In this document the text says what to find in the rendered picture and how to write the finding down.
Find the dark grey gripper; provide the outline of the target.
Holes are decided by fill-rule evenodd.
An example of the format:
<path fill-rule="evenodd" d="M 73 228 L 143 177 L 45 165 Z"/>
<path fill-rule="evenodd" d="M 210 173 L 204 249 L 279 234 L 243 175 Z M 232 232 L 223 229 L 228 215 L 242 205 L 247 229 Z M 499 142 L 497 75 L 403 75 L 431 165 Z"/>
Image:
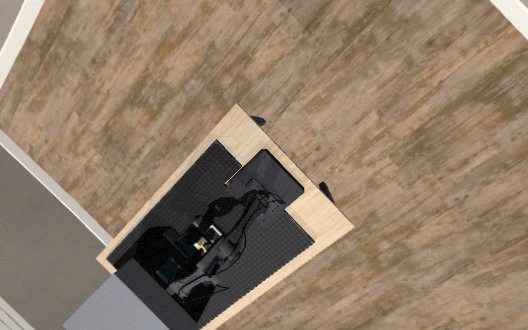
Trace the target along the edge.
<path fill-rule="evenodd" d="M 202 246 L 205 248 L 205 250 L 207 251 L 209 249 L 209 246 L 208 244 L 212 245 L 213 243 L 212 242 L 205 242 Z M 185 262 L 185 264 L 189 263 L 189 262 L 195 262 L 197 263 L 200 258 L 205 254 L 204 252 L 204 249 L 201 247 L 197 252 L 193 253 Z M 189 261 L 190 260 L 190 261 Z"/>

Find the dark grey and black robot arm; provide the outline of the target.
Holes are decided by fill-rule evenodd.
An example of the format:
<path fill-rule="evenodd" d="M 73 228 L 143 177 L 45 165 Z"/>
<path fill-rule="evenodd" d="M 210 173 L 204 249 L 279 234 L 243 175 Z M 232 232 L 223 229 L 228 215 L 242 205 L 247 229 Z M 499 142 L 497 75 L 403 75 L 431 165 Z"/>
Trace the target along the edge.
<path fill-rule="evenodd" d="M 220 237 L 218 237 L 213 242 L 213 244 L 209 247 L 209 249 L 205 252 L 205 254 L 200 258 L 197 264 L 195 262 L 187 263 L 184 269 L 180 269 L 174 275 L 174 277 L 170 279 L 171 281 L 170 280 L 168 281 L 167 288 L 165 290 L 171 296 L 175 292 L 178 295 L 180 289 L 184 287 L 185 285 L 186 286 L 179 293 L 180 298 L 184 296 L 188 297 L 193 291 L 194 286 L 198 285 L 201 282 L 206 287 L 210 283 L 213 283 L 214 285 L 218 284 L 222 280 L 222 278 L 226 275 L 226 273 L 230 270 L 230 268 L 233 266 L 232 264 L 236 261 L 236 259 L 241 254 L 239 250 L 241 249 L 240 245 L 242 244 L 242 240 L 244 238 L 243 228 L 245 227 L 245 225 L 246 227 L 244 229 L 244 232 L 246 234 L 246 232 L 248 231 L 252 223 L 259 216 L 262 217 L 267 212 L 267 210 L 273 214 L 277 209 L 281 207 L 281 203 L 279 201 L 275 201 L 276 199 L 255 178 L 253 178 L 245 186 L 245 189 L 248 190 L 253 195 L 253 197 L 248 202 L 248 205 L 245 207 L 245 210 L 241 218 L 238 220 L 235 226 L 227 234 L 225 235 L 222 234 Z M 275 201 L 275 202 L 271 202 L 271 201 Z M 271 203 L 268 203 L 268 202 L 271 202 Z M 268 204 L 265 205 L 266 203 Z M 254 212 L 256 213 L 254 214 Z M 221 267 L 214 260 L 214 257 L 216 255 L 223 262 Z M 208 274 L 216 274 L 218 272 L 221 272 L 227 269 L 229 266 L 231 267 L 228 270 L 222 273 L 219 273 L 215 276 L 205 276 Z M 204 277 L 198 279 L 199 277 L 203 275 Z"/>

